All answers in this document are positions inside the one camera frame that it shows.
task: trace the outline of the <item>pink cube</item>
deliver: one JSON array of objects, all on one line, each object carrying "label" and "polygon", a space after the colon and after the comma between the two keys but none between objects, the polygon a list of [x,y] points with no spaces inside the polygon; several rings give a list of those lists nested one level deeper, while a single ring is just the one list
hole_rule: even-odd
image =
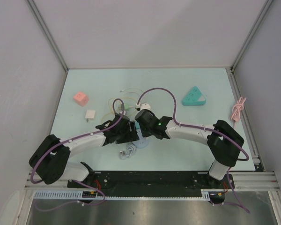
[{"label": "pink cube", "polygon": [[87,104],[87,102],[89,102],[88,96],[81,91],[79,91],[74,96],[74,100],[78,105],[81,105],[81,106],[85,106]]}]

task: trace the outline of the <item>white plug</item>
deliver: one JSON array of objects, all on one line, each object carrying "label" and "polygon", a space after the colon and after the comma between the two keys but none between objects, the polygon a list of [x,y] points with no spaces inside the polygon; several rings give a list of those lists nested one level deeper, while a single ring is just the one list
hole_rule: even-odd
[{"label": "white plug", "polygon": [[136,108],[136,109],[140,109],[140,108],[141,108],[141,105],[140,105],[140,104],[135,104],[135,108]]},{"label": "white plug", "polygon": [[92,109],[88,109],[85,114],[86,121],[94,120],[96,117],[96,111]]}]

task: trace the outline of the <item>teal power strip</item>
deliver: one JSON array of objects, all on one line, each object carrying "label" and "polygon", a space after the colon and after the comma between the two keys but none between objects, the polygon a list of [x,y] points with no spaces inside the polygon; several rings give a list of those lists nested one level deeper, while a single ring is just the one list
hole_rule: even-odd
[{"label": "teal power strip", "polygon": [[194,86],[182,99],[182,105],[205,105],[206,98],[197,86]]}]

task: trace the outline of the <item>light blue table surface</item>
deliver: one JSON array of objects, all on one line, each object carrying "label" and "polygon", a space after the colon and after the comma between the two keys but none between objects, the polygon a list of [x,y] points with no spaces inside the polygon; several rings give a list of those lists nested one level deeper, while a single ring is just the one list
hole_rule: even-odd
[{"label": "light blue table surface", "polygon": [[[201,90],[207,99],[206,104],[182,106],[181,100],[193,86]],[[232,125],[229,116],[235,100],[224,68],[71,69],[62,92],[52,134],[68,138],[94,130],[96,125],[101,124],[102,117],[110,112],[108,100],[122,97],[123,92],[119,91],[130,87],[142,90],[153,87],[169,89],[177,99],[177,120],[183,123],[207,125],[214,124],[217,120],[225,120]],[[78,91],[89,97],[89,102],[84,107],[73,100]],[[137,99],[135,93],[129,93],[125,97]],[[173,99],[165,91],[149,92],[143,102],[151,105],[158,118],[173,114]],[[96,110],[94,121],[86,122],[87,109]],[[111,116],[105,118],[104,120],[112,119]],[[237,123],[236,130],[245,139],[243,148],[251,156],[241,122]],[[158,140],[149,137],[146,148],[139,149],[131,158],[122,160],[119,152],[125,147],[126,144],[110,144],[92,148],[70,158],[70,161],[83,161],[94,170],[199,171],[209,170],[214,160],[207,146],[187,140]],[[254,171],[252,158],[247,162],[238,161],[233,170]]]}]

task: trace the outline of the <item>white wall panel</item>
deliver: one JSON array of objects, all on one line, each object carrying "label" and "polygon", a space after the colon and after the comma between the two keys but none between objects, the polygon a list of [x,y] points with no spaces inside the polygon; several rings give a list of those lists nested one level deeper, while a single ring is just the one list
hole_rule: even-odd
[{"label": "white wall panel", "polygon": [[281,0],[274,2],[236,76],[266,169],[275,171],[281,188]]},{"label": "white wall panel", "polygon": [[36,0],[68,67],[231,66],[266,0]]},{"label": "white wall panel", "polygon": [[[65,72],[24,0],[0,0],[0,212],[22,190]],[[8,225],[18,199],[1,224]]]}]

